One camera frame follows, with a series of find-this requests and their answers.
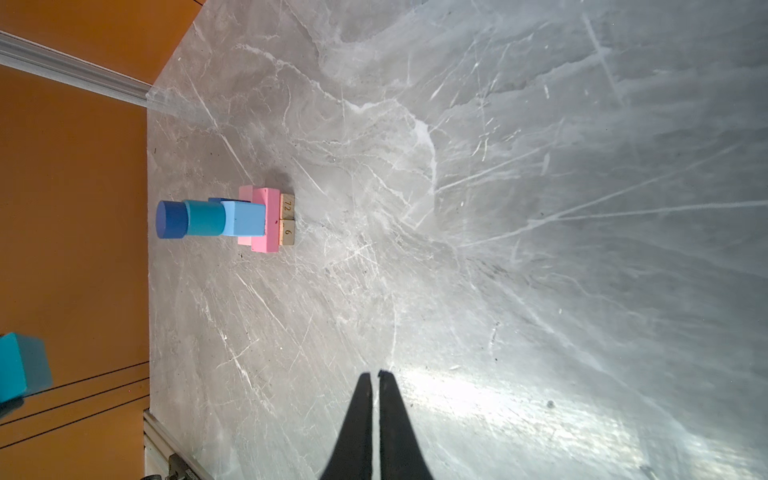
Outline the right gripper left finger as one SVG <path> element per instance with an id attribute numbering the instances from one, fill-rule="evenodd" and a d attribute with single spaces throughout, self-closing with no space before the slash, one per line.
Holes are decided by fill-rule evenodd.
<path id="1" fill-rule="evenodd" d="M 371 375 L 360 375 L 321 480 L 372 478 L 373 398 Z"/>

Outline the dark blue cylinder block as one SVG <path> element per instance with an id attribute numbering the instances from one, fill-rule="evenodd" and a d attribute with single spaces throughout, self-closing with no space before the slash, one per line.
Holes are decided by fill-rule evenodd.
<path id="1" fill-rule="evenodd" d="M 188 226 L 188 212 L 184 202 L 158 202 L 155 228 L 160 239 L 182 239 L 187 235 Z"/>

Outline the dark pink rectangular block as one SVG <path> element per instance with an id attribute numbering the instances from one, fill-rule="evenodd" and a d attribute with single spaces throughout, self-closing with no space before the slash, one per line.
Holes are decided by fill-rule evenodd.
<path id="1" fill-rule="evenodd" d="M 265 207 L 265 223 L 264 234 L 252 238 L 251 249 L 258 253 L 277 253 L 280 245 L 281 192 L 274 188 L 256 188 L 252 202 Z"/>

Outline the left aluminium corner post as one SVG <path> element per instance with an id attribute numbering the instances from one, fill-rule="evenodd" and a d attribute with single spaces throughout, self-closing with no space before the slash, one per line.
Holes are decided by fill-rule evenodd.
<path id="1" fill-rule="evenodd" d="M 7 32 L 1 32 L 1 65 L 147 107 L 150 84 Z"/>

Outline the light blue cube block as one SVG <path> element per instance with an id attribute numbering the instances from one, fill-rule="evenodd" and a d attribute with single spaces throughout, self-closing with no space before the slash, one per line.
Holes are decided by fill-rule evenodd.
<path id="1" fill-rule="evenodd" d="M 222 202 L 226 210 L 223 236 L 262 236 L 264 234 L 265 207 L 261 204 Z"/>

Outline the plain wood plank block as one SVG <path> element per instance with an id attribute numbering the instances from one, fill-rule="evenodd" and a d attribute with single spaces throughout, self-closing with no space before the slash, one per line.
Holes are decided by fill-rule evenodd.
<path id="1" fill-rule="evenodd" d="M 288 193 L 282 193 L 280 196 L 281 208 L 280 219 L 293 221 L 295 219 L 295 196 Z"/>

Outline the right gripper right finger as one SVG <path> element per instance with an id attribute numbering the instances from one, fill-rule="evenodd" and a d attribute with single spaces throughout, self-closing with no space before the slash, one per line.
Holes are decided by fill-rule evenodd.
<path id="1" fill-rule="evenodd" d="M 394 374 L 381 370 L 378 378 L 381 478 L 433 480 L 419 448 Z"/>

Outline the dark blue cube block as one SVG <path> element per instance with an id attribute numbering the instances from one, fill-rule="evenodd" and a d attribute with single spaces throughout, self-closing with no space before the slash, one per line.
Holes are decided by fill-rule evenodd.
<path id="1" fill-rule="evenodd" d="M 233 199 L 233 198 L 219 198 L 219 197 L 210 197 L 210 198 L 208 198 L 208 202 L 211 202 L 211 203 L 222 203 L 222 202 L 251 203 L 249 200 Z"/>

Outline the teal cylinder block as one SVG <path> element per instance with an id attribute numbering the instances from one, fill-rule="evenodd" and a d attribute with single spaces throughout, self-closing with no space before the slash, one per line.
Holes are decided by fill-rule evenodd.
<path id="1" fill-rule="evenodd" d="M 220 236 L 226 225 L 226 210 L 221 203 L 184 200 L 188 236 Z"/>

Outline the light pink rectangular block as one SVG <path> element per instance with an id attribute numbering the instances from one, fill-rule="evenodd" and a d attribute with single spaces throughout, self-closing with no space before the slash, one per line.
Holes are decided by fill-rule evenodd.
<path id="1" fill-rule="evenodd" d="M 255 187 L 253 185 L 241 186 L 238 191 L 238 199 L 247 203 L 251 203 L 253 200 L 253 191 Z M 251 236 L 240 236 L 238 238 L 238 244 L 244 246 L 251 246 Z"/>

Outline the aluminium front rail frame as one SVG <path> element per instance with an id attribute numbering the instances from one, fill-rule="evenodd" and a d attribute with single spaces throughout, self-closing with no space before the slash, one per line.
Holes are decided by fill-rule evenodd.
<path id="1" fill-rule="evenodd" d="M 213 478 L 197 460 L 182 451 L 179 442 L 149 410 L 143 412 L 143 445 L 143 479 Z"/>

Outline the teal cube block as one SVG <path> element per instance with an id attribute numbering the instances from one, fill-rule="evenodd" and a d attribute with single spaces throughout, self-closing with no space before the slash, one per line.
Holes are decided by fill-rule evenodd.
<path id="1" fill-rule="evenodd" d="M 1 344 L 1 401 L 39 393 L 53 386 L 44 342 L 9 333 Z"/>

